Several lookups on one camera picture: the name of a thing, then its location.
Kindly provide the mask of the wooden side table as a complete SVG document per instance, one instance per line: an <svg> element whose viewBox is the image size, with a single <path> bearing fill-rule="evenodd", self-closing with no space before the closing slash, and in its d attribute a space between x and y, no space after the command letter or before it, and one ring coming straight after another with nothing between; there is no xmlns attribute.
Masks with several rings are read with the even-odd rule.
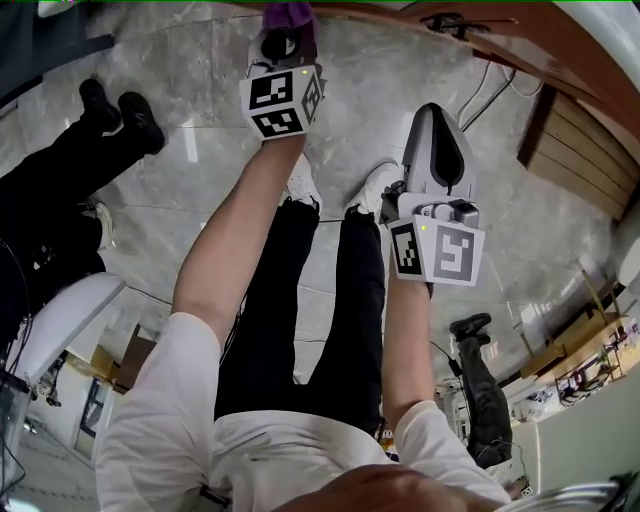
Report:
<svg viewBox="0 0 640 512"><path fill-rule="evenodd" d="M521 367L520 377L546 384L564 378L608 344L627 319L616 313L582 314Z"/></svg>

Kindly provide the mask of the cluttered display rack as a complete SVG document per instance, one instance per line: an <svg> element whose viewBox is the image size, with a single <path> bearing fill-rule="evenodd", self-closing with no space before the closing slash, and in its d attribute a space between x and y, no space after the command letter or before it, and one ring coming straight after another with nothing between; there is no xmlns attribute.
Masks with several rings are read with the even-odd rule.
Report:
<svg viewBox="0 0 640 512"><path fill-rule="evenodd" d="M551 370L560 404L568 408L624 378L640 365L640 322L624 323L599 333Z"/></svg>

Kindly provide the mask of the purple cloth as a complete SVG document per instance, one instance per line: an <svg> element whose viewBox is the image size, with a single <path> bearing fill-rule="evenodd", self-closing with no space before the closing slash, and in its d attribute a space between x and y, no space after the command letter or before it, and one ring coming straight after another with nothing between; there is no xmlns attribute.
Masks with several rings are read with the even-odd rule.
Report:
<svg viewBox="0 0 640 512"><path fill-rule="evenodd" d="M268 3L262 17L263 28L298 29L316 23L316 16L309 2Z"/></svg>

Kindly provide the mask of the person's white t-shirt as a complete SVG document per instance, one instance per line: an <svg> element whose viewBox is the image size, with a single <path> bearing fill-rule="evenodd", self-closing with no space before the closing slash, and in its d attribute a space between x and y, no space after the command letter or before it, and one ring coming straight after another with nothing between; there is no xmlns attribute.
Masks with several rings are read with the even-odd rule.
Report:
<svg viewBox="0 0 640 512"><path fill-rule="evenodd" d="M272 512L370 465L402 466L507 504L505 490L429 400L393 429L397 460L374 434L317 415L261 410L215 418L226 351L196 317L170 317L102 444L103 512L179 512L203 487L227 492L233 512Z"/></svg>

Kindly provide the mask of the clear plastic case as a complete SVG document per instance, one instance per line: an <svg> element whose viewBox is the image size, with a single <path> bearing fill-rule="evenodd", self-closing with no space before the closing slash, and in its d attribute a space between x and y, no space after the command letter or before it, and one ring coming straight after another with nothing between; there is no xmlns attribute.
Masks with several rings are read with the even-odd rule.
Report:
<svg viewBox="0 0 640 512"><path fill-rule="evenodd" d="M0 369L0 485L8 486L18 470L17 450L31 390L20 378Z"/></svg>

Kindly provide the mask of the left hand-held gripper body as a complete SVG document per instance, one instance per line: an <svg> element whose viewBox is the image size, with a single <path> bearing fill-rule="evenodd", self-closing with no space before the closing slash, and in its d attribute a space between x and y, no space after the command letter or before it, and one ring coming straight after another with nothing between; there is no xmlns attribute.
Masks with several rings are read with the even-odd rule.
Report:
<svg viewBox="0 0 640 512"><path fill-rule="evenodd" d="M319 64L247 76L239 82L242 112L262 141L304 135L324 99Z"/></svg>

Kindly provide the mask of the person's left forearm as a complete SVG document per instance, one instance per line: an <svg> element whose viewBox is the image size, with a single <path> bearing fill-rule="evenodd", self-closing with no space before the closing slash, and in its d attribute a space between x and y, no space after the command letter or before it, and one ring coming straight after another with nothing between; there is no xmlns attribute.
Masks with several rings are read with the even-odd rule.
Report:
<svg viewBox="0 0 640 512"><path fill-rule="evenodd" d="M306 137L263 143L206 223L178 274L172 311L204 321L223 344L261 257Z"/></svg>

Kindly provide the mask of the person's right forearm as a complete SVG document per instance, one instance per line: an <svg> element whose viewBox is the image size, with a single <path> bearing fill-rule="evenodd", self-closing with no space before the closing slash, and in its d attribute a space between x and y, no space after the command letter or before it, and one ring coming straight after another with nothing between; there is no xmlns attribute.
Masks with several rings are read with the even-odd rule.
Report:
<svg viewBox="0 0 640 512"><path fill-rule="evenodd" d="M396 429L415 404L435 395L426 284L390 273L382 358L383 414Z"/></svg>

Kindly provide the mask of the wooden vanity cabinet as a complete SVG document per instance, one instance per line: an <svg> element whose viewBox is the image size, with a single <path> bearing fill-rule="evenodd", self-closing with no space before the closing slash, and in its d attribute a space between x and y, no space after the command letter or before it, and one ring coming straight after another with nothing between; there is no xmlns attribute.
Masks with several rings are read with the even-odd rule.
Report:
<svg viewBox="0 0 640 512"><path fill-rule="evenodd" d="M640 86L594 30L550 0L315 1L321 17L346 17L456 40L581 100L640 135Z"/></svg>

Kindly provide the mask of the cardboard box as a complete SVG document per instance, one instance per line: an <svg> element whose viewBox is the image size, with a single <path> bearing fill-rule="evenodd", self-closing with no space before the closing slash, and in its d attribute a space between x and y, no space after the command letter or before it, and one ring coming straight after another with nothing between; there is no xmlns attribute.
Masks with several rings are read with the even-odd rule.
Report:
<svg viewBox="0 0 640 512"><path fill-rule="evenodd" d="M140 328L139 324L134 328L120 363L101 345L96 346L91 358L92 375L120 394L126 394L134 386L141 367L156 345L155 341L139 334Z"/></svg>

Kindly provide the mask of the wooden slat panel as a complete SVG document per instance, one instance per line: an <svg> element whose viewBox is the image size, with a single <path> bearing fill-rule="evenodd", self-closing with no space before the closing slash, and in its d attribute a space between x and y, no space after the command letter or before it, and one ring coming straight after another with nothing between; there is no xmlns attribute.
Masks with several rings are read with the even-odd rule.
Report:
<svg viewBox="0 0 640 512"><path fill-rule="evenodd" d="M640 186L640 157L603 114L543 85L517 159L527 171L619 221Z"/></svg>

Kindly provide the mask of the white top dark frame table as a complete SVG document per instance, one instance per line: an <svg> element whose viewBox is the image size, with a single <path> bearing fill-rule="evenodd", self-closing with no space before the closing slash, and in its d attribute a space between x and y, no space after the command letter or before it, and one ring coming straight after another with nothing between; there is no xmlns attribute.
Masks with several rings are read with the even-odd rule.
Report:
<svg viewBox="0 0 640 512"><path fill-rule="evenodd" d="M87 35L89 12L79 0L0 0L0 109L49 71L114 46L111 34Z"/></svg>

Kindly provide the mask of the white vanity basin top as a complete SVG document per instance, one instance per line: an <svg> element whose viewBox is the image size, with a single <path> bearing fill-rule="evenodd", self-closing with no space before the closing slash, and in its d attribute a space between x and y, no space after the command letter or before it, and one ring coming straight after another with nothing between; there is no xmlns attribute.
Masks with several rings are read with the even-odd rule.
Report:
<svg viewBox="0 0 640 512"><path fill-rule="evenodd" d="M555 2L584 29L621 69L631 84L626 93L630 115L626 130L640 143L640 7L631 0L562 0Z"/></svg>

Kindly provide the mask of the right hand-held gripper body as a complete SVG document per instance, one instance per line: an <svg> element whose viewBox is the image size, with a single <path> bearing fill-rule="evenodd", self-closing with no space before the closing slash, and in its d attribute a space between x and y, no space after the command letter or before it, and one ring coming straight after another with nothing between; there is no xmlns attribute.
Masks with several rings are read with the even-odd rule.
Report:
<svg viewBox="0 0 640 512"><path fill-rule="evenodd" d="M485 233L477 204L460 197L411 193L403 184L382 195L381 222L391 238L398 278L473 287Z"/></svg>

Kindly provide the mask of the person's black trousers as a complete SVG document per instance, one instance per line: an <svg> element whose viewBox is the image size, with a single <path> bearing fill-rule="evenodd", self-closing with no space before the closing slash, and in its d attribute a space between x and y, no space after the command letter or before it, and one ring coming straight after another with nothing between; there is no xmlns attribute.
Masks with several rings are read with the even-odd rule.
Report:
<svg viewBox="0 0 640 512"><path fill-rule="evenodd" d="M332 323L309 381L293 380L297 286L319 223L316 209L278 207L219 372L215 418L276 410L317 415L374 434L380 423L385 271L370 214L340 226Z"/></svg>

